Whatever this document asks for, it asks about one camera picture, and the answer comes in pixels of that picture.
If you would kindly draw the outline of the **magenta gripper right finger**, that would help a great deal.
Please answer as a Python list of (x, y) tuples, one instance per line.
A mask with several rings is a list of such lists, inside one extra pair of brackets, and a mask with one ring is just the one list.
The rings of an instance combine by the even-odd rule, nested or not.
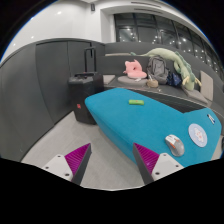
[(137, 143), (133, 144), (133, 155), (145, 185), (183, 169), (169, 154), (158, 154)]

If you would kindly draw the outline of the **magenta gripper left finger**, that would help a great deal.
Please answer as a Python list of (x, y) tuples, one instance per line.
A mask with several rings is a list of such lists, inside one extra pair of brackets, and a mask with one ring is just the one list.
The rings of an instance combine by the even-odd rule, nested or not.
[(80, 185), (91, 155), (91, 144), (85, 144), (67, 155), (57, 154), (42, 169)]

